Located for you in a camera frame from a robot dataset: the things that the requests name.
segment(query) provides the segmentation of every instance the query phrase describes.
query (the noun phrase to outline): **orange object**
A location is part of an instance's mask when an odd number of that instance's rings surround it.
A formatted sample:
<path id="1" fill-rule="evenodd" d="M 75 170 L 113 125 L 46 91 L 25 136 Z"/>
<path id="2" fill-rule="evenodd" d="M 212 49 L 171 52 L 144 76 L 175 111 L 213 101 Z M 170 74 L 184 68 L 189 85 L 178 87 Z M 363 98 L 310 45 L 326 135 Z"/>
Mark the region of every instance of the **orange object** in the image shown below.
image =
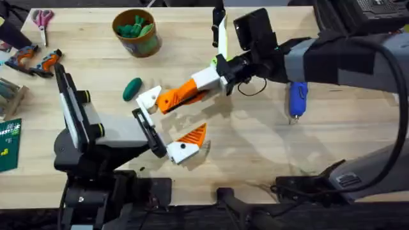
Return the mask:
<path id="1" fill-rule="evenodd" d="M 22 60 L 24 58 L 29 58 L 29 59 L 33 58 L 35 52 L 37 51 L 37 48 L 38 47 L 36 47 L 34 49 L 27 49 L 27 50 L 18 51 L 16 53 L 18 65 L 21 66 L 21 67 L 24 67 L 24 64 L 22 63 Z"/>
<path id="2" fill-rule="evenodd" d="M 170 91 L 159 95 L 157 105 L 163 114 L 166 114 L 173 107 L 181 104 L 192 104 L 199 101 L 207 94 L 207 91 L 198 91 L 196 83 L 193 79 L 188 80 L 179 89 L 171 89 Z"/>
<path id="3" fill-rule="evenodd" d="M 21 71 L 23 73 L 26 74 L 30 74 L 32 75 L 33 73 L 26 69 L 26 67 L 24 66 L 24 63 L 22 62 L 22 60 L 24 58 L 29 58 L 31 59 L 34 54 L 36 53 L 36 51 L 38 50 L 38 46 L 37 45 L 30 45 L 27 47 L 24 47 L 22 49 L 20 49 L 19 51 L 17 51 L 14 56 L 10 57 L 6 62 L 5 65 L 9 66 L 15 70 Z"/>
<path id="4" fill-rule="evenodd" d="M 200 148 L 206 137 L 206 127 L 207 127 L 206 123 L 199 126 L 199 128 L 191 131 L 190 133 L 184 135 L 182 138 L 178 139 L 178 142 L 197 144 Z"/>
<path id="5" fill-rule="evenodd" d="M 43 58 L 41 63 L 36 65 L 35 68 L 30 68 L 30 71 L 39 75 L 40 77 L 52 77 L 54 74 L 51 72 L 50 67 L 55 65 L 62 55 L 63 53 L 59 49 L 55 50 Z"/>
<path id="6" fill-rule="evenodd" d="M 62 56 L 62 52 L 58 49 L 55 52 L 53 52 L 52 54 L 50 54 L 49 56 L 47 56 L 45 58 L 45 60 L 40 64 L 41 68 L 46 71 L 49 72 L 50 71 L 50 67 L 55 65 L 57 63 L 57 61 L 59 60 L 59 58 Z"/>

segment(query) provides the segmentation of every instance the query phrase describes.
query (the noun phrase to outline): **orange triangle piece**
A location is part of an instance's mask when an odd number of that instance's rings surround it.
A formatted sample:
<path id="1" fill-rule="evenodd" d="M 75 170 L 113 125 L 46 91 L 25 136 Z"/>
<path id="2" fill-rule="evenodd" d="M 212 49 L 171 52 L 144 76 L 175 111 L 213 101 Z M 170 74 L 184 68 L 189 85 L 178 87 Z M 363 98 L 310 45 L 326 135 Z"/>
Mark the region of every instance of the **orange triangle piece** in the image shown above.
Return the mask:
<path id="1" fill-rule="evenodd" d="M 206 137 L 206 127 L 207 127 L 207 124 L 205 123 L 201 125 L 199 128 L 184 135 L 182 138 L 178 139 L 177 141 L 189 143 L 189 144 L 197 144 L 200 148 Z"/>

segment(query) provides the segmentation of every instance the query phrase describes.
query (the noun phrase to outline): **wooden table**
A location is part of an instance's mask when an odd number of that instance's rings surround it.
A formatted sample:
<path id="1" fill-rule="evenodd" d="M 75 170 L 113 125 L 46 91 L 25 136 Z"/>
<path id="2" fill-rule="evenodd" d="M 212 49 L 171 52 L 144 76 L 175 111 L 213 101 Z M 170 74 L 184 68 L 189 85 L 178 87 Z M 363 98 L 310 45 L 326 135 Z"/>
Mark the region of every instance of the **wooden table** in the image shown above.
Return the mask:
<path id="1" fill-rule="evenodd" d="M 134 101 L 122 100 L 128 81 L 141 77 L 144 88 L 175 88 L 191 74 L 207 67 L 217 50 L 212 47 L 211 8 L 151 8 L 163 39 L 152 57 L 136 59 L 120 44 L 111 29 L 124 8 L 53 9 L 48 27 L 49 47 L 42 56 L 61 49 L 61 62 L 79 89 L 91 92 L 98 112 L 132 117 Z M 229 55 L 239 48 L 232 21 L 255 8 L 228 8 Z M 268 8 L 279 42 L 316 36 L 318 28 L 310 7 Z M 29 20 L 22 28 L 36 43 L 40 33 Z M 30 77 L 3 68 L 2 77 L 31 90 L 16 115 L 22 118 L 18 169 L 0 174 L 0 209 L 56 207 L 66 180 L 54 169 L 53 144 L 64 129 L 55 79 Z M 255 92 L 254 78 L 243 86 Z M 233 187 L 237 197 L 252 203 L 272 203 L 268 185 L 279 175 L 316 174 L 345 158 L 363 156 L 393 142 L 397 106 L 389 94 L 357 88 L 310 84 L 308 110 L 296 125 L 288 125 L 285 85 L 268 83 L 260 95 L 235 91 L 229 98 L 180 107 L 166 116 L 154 114 L 158 130 L 174 139 L 208 123 L 204 150 L 183 165 L 146 152 L 122 168 L 147 177 L 173 179 L 172 204 L 214 203 L 217 187 Z M 408 194 L 389 194 L 367 200 L 402 200 Z"/>

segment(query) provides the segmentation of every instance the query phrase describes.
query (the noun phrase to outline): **container of green items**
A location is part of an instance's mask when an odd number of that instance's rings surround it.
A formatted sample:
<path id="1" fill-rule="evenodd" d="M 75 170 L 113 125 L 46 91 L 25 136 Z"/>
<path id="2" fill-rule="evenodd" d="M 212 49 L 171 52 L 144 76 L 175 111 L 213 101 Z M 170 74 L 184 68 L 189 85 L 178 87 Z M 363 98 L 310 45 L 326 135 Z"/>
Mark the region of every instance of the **container of green items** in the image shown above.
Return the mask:
<path id="1" fill-rule="evenodd" d="M 160 48 L 155 20 L 144 10 L 133 9 L 120 13 L 112 22 L 112 29 L 132 55 L 148 57 Z"/>

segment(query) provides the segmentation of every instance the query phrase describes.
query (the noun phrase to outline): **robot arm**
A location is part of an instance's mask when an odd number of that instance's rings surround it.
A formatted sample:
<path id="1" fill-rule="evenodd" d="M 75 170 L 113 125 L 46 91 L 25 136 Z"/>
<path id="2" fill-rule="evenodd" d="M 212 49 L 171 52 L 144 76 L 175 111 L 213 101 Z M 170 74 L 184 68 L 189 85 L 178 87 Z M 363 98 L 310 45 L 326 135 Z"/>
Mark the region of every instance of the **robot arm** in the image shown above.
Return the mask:
<path id="1" fill-rule="evenodd" d="M 265 9 L 256 10 L 234 21 L 243 54 L 226 61 L 219 54 L 217 64 L 192 75 L 179 89 L 172 89 L 157 100 L 163 113 L 181 105 L 205 99 L 211 92 L 230 95 L 235 85 L 248 83 L 253 76 L 274 82 L 319 82 L 397 92 L 396 81 L 385 57 L 377 51 L 363 47 L 350 38 L 335 33 L 322 33 L 317 39 L 296 38 L 277 44 Z M 381 45 L 395 57 L 407 79 L 409 34 L 374 34 L 354 37 Z M 389 161 L 389 146 L 365 157 L 331 165 L 319 176 L 279 177 L 276 179 L 280 200 L 296 201 L 298 193 L 280 187 L 291 187 L 304 193 L 322 190 L 359 188 L 368 184 Z M 387 192 L 409 190 L 402 174 L 409 173 L 409 151 L 403 148 L 399 161 L 388 175 L 374 186 L 355 192 L 315 196 L 310 202 L 323 204 L 352 203 L 354 200 Z"/>

